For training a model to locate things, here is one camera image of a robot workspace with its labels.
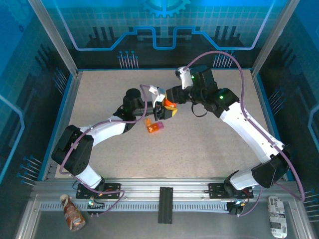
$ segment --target enclosure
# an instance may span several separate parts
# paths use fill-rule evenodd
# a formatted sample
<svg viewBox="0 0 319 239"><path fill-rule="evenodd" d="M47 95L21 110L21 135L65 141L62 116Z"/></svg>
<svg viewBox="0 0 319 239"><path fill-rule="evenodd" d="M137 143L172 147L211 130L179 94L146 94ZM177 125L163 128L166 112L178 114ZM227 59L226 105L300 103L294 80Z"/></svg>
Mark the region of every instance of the enclosure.
<svg viewBox="0 0 319 239"><path fill-rule="evenodd" d="M0 0L2 238L270 239L274 195L285 205L286 238L318 238L318 9L316 0ZM213 114L195 117L186 103L162 120L163 130L150 134L140 122L93 148L92 168L126 194L113 211L91 218L88 200L76 199L74 179L51 158L65 128L106 120L129 88L177 86L178 67L214 50L231 57L209 54L192 67L207 65L218 87L240 96L233 59L239 62L245 107L289 146L306 201L274 185L248 216L227 215L227 200L210 199L207 184L258 158L231 127ZM295 179L289 170L280 184L299 195ZM159 188L167 186L173 223L161 225ZM248 209L259 186L253 193ZM85 216L79 232L65 224L62 194ZM103 210L114 202L104 200Z"/></svg>

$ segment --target work surface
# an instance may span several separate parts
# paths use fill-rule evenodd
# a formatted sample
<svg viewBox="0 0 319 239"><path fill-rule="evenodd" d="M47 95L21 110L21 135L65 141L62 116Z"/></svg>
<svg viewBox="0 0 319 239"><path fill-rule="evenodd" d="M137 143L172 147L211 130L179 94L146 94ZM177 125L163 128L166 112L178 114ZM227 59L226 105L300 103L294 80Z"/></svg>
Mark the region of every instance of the work surface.
<svg viewBox="0 0 319 239"><path fill-rule="evenodd" d="M213 70L213 75L219 88L240 96L238 70ZM251 73L244 70L244 75L245 107L266 128ZM70 124L82 127L109 118L123 103L126 90L139 84L168 89L180 81L174 70L85 71ZM191 103L177 108L176 115L164 120L164 129L156 133L148 133L142 121L129 132L96 145L92 168L103 177L225 177L259 162L244 140L214 114L197 118ZM194 111L197 115L205 112L200 105ZM56 177L65 176L57 172Z"/></svg>

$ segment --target plastic bottle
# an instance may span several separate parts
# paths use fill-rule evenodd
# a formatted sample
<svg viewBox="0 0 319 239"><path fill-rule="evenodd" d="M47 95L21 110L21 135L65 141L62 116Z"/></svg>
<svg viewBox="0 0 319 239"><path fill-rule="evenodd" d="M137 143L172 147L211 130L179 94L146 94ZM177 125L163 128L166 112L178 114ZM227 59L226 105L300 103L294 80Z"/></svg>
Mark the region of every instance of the plastic bottle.
<svg viewBox="0 0 319 239"><path fill-rule="evenodd" d="M77 207L71 202L68 195L63 194L60 197L60 200L62 202L64 217L66 220L66 223L69 226L69 229L72 232L80 230L85 225L85 219L80 213L80 211L77 209Z"/></svg>

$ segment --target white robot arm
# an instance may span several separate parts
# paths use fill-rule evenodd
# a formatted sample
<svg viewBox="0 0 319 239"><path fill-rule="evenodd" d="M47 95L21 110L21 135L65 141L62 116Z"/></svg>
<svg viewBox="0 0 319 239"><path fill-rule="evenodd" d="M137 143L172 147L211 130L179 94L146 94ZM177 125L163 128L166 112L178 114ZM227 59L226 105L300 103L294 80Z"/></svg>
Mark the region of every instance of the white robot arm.
<svg viewBox="0 0 319 239"><path fill-rule="evenodd" d="M186 102L202 104L208 112L212 112L231 126L253 149L261 162L252 168L234 172L224 181L224 188L230 197L242 194L241 190L254 185L269 188L287 172L287 163L274 145L270 145L242 114L238 97L229 89L219 89L207 66L195 67L192 70L184 70L183 67L180 67L176 75L181 79L181 85L166 90L167 99L178 104ZM151 87L150 92L153 94L153 101L148 102L146 115L154 115L155 120L172 117L174 113L171 108L164 107L162 104L165 98L164 90ZM143 111L144 102L141 99L140 91L129 89L123 98L123 108L119 108L110 119L134 121L136 116L143 114ZM246 114L279 149L285 151L282 142L264 130L247 111ZM92 148L109 137L127 132L133 125L133 123L108 122L92 129L80 140L64 168L90 188L97 189L103 182L103 178L89 165ZM70 125L67 127L52 153L53 160L61 164L70 145L88 128L90 126L77 128Z"/></svg>

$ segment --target glass panel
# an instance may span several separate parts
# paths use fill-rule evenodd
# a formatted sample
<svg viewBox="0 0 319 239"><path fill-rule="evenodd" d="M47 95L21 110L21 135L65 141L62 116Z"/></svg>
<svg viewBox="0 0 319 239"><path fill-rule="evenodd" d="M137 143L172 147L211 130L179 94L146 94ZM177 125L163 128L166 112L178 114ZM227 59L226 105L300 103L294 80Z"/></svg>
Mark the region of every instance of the glass panel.
<svg viewBox="0 0 319 239"><path fill-rule="evenodd" d="M166 68L215 49L252 67L286 0L43 2L79 68ZM235 65L213 55L200 63Z"/></svg>
<svg viewBox="0 0 319 239"><path fill-rule="evenodd" d="M13 238L70 73L27 0L0 0L0 32L0 232Z"/></svg>
<svg viewBox="0 0 319 239"><path fill-rule="evenodd" d="M260 71L305 191L319 192L319 2L301 0ZM307 206L317 204L315 201ZM318 207L310 207L313 216Z"/></svg>

